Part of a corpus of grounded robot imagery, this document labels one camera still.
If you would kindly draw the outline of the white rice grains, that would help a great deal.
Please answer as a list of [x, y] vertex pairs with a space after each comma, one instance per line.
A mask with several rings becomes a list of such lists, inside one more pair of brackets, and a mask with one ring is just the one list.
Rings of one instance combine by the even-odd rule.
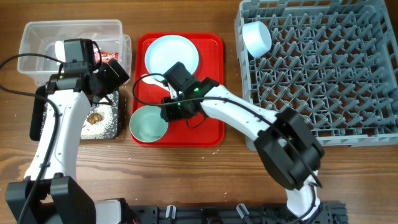
[[115, 91], [104, 100], [91, 103], [83, 91], [58, 90], [48, 95], [59, 114], [57, 139], [78, 142], [81, 139], [112, 139], [118, 131], [118, 100]]

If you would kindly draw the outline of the green bowl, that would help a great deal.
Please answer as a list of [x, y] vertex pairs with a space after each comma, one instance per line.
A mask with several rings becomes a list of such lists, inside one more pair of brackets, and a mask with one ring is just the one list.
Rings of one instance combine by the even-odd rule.
[[161, 117], [158, 106], [141, 106], [133, 112], [129, 129], [140, 142], [150, 143], [161, 139], [168, 130], [169, 123]]

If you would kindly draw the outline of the white plastic spoon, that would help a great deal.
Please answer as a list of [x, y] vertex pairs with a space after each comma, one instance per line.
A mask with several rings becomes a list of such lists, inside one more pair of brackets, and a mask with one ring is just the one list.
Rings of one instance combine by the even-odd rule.
[[169, 91], [169, 88], [167, 86], [165, 86], [162, 82], [156, 80], [152, 76], [149, 76], [148, 74], [143, 74], [141, 76], [141, 78], [142, 78], [142, 81], [148, 85], [156, 85], [156, 86], [160, 87], [161, 89], [164, 89], [165, 91]]

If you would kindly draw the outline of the brown food scrap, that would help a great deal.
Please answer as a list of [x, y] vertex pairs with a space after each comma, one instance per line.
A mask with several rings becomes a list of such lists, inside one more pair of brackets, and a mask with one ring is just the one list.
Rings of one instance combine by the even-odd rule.
[[97, 122], [102, 120], [102, 116], [99, 113], [92, 113], [87, 117], [87, 122], [90, 124], [96, 124]]

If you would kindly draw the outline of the light blue round plate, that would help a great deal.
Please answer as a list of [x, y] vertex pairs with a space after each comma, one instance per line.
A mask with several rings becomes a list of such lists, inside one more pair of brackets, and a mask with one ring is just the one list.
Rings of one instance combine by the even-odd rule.
[[163, 75], [177, 62], [194, 74], [199, 64], [199, 53], [193, 42], [181, 35], [159, 37], [147, 48], [144, 63], [148, 73]]

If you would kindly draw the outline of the light blue bowl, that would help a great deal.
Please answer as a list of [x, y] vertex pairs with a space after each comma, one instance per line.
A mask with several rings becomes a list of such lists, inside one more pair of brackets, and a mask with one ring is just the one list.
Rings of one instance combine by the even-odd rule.
[[254, 58], [261, 58], [272, 47], [271, 33], [261, 21], [250, 22], [243, 25], [243, 41]]

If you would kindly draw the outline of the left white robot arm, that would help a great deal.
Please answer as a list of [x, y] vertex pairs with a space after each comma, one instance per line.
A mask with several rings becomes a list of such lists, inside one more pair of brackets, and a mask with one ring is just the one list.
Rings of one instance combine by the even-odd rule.
[[35, 157], [20, 182], [7, 186], [6, 202], [18, 223], [129, 223], [134, 214], [123, 198], [95, 202], [76, 182], [83, 123], [94, 104], [129, 76], [116, 59], [95, 59], [90, 39], [64, 43], [65, 61], [35, 94], [47, 106]]

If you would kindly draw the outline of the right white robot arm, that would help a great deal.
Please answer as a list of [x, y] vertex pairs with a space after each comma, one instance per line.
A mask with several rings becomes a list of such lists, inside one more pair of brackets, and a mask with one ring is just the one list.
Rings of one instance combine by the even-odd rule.
[[294, 221], [314, 219], [321, 204], [318, 170], [325, 153], [298, 112], [253, 105], [213, 79], [199, 80], [180, 62], [160, 80], [177, 92], [162, 100], [164, 120], [188, 119], [201, 113], [240, 131], [253, 142], [268, 174], [285, 189], [287, 209]]

